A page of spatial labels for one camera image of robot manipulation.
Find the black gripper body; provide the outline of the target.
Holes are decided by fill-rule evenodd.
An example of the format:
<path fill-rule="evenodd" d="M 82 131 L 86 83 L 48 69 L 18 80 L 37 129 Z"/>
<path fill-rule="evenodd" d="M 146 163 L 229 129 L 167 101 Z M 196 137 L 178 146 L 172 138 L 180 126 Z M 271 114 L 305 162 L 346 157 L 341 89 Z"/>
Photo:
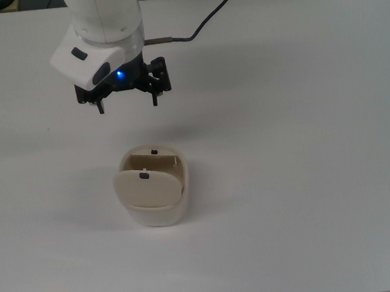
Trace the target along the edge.
<path fill-rule="evenodd" d="M 142 75 L 143 60 L 143 54 L 140 52 L 133 60 L 114 70 L 110 63 L 103 63 L 92 78 L 94 86 L 92 92 L 100 94 L 106 91 L 121 92 L 133 89 L 134 83 Z"/>

